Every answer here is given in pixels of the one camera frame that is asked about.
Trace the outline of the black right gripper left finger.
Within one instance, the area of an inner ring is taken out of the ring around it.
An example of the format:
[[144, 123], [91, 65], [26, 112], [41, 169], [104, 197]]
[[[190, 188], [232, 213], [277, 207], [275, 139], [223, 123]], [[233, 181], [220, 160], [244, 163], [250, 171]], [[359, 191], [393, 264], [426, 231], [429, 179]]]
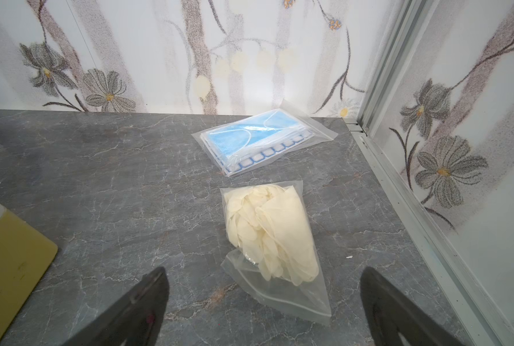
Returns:
[[154, 345], [170, 294], [166, 269], [157, 267], [65, 345]]

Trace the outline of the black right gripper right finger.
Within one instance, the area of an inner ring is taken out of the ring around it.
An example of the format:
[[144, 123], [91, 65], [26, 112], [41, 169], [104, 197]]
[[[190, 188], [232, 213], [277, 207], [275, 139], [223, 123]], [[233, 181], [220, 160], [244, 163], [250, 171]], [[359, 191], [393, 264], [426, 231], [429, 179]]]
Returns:
[[462, 344], [374, 268], [362, 272], [360, 297], [376, 345]]

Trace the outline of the olive green drawer cabinet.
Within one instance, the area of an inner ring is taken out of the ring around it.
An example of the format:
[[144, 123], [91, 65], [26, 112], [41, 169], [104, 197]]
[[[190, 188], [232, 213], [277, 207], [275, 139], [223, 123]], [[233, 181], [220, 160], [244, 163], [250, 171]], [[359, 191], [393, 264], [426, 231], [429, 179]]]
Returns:
[[58, 252], [58, 246], [0, 204], [0, 340]]

